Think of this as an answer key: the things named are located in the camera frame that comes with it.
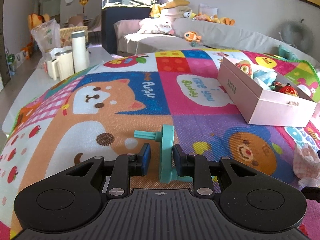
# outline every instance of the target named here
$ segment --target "door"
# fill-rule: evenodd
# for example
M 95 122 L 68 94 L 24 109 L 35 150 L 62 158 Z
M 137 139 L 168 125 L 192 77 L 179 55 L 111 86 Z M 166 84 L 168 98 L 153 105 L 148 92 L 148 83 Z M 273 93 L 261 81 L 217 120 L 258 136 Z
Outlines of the door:
M 3 4 L 4 0 L 0 0 L 0 74 L 2 77 L 3 86 L 5 86 L 11 78 L 8 70 L 7 56 L 5 53 L 3 39 Z

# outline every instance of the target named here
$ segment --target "fish tank stand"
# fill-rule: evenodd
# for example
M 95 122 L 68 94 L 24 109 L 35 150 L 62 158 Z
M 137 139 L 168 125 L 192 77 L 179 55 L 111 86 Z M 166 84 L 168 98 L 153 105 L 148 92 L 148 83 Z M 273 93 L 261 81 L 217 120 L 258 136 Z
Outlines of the fish tank stand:
M 117 38 L 114 23 L 121 20 L 142 20 L 148 18 L 150 7 L 106 7 L 101 12 L 101 44 L 110 54 L 117 54 Z

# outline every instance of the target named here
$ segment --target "white speech bubble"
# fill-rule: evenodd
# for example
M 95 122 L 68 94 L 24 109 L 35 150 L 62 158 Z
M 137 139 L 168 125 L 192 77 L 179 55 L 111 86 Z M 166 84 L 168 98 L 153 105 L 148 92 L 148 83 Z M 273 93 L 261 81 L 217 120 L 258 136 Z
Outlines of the white speech bubble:
M 198 105 L 222 107 L 234 104 L 215 78 L 185 74 L 177 76 L 177 82 L 183 94 Z

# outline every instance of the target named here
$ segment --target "sofa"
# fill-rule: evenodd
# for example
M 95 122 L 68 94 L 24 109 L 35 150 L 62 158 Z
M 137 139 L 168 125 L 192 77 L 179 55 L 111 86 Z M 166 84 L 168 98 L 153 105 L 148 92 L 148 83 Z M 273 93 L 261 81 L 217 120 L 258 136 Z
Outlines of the sofa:
M 142 54 L 166 50 L 209 47 L 239 49 L 277 55 L 279 45 L 284 45 L 300 60 L 310 62 L 317 72 L 320 71 L 320 63 L 306 53 L 290 47 L 282 41 L 261 33 L 240 29 L 236 26 L 178 18 L 172 22 L 175 36 L 170 36 L 165 34 L 137 33 L 141 28 L 140 21 L 141 20 L 122 20 L 114 24 L 117 50 L 120 54 Z M 202 37 L 201 46 L 191 47 L 190 42 L 184 40 L 183 36 L 188 31 L 194 31 Z

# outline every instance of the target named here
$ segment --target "wicker basket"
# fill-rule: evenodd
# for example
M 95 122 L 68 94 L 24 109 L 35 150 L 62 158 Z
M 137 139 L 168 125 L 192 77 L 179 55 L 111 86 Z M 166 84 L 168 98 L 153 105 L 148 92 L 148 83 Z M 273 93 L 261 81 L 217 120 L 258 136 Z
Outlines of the wicker basket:
M 85 42 L 89 41 L 87 26 L 62 28 L 60 29 L 61 47 L 71 46 L 71 33 L 78 31 L 85 31 Z

